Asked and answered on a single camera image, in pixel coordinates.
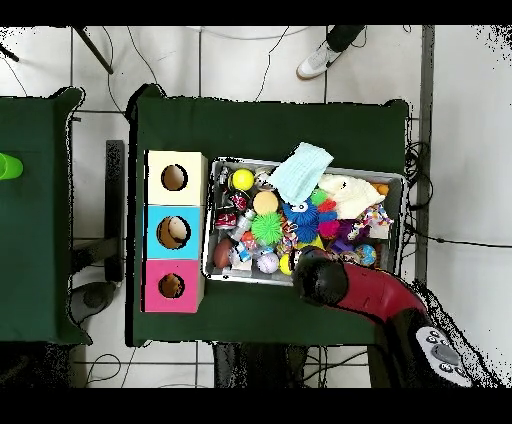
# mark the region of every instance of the metal stand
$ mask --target metal stand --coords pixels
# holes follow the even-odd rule
[[[104,261],[106,283],[93,282],[73,289],[71,315],[77,323],[103,311],[114,297],[115,284],[124,278],[124,143],[108,140],[105,169],[104,238],[73,248],[71,272],[76,274],[95,262]]]
[[[92,54],[96,57],[96,59],[99,60],[101,65],[105,68],[105,70],[112,75],[114,73],[114,70],[112,67],[107,63],[107,61],[103,58],[101,53],[98,51],[94,43],[91,41],[89,36],[85,33],[85,27],[74,27],[72,26],[76,33],[80,36],[82,40],[84,40],[84,43],[87,47],[89,47],[89,50],[91,50]],[[14,53],[7,50],[2,44],[0,43],[0,53],[3,53],[6,57],[8,57],[11,60],[14,60],[15,62],[19,62],[20,58],[16,56]]]
[[[107,63],[107,61],[103,58],[101,53],[98,51],[94,43],[91,41],[89,36],[85,33],[84,28],[85,27],[71,27],[73,28],[76,33],[80,36],[82,40],[84,40],[84,43],[89,49],[91,50],[92,54],[98,59],[101,63],[101,65],[105,68],[105,70],[112,75],[114,71],[112,70],[112,67]]]

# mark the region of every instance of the white sneaker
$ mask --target white sneaker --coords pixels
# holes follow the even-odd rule
[[[332,51],[327,42],[324,41],[318,49],[299,65],[296,72],[297,76],[300,79],[311,79],[323,74],[340,54]]]

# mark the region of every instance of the light blue cloth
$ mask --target light blue cloth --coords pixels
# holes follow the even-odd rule
[[[272,172],[268,183],[279,191],[286,203],[298,205],[311,195],[333,159],[321,147],[300,143],[293,154]]]

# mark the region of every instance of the blue plush toy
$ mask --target blue plush toy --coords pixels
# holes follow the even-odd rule
[[[295,230],[298,241],[311,243],[318,235],[318,224],[320,222],[336,219],[336,212],[318,212],[318,208],[308,197],[305,202],[292,206],[283,203],[283,212],[289,221],[298,225]]]

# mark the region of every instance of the green spiky ball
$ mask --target green spiky ball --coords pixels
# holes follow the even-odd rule
[[[311,203],[315,206],[321,205],[327,200],[327,193],[323,191],[321,188],[316,188],[311,193]]]
[[[267,246],[281,240],[281,219],[277,212],[257,215],[252,221],[251,232],[254,237]]]

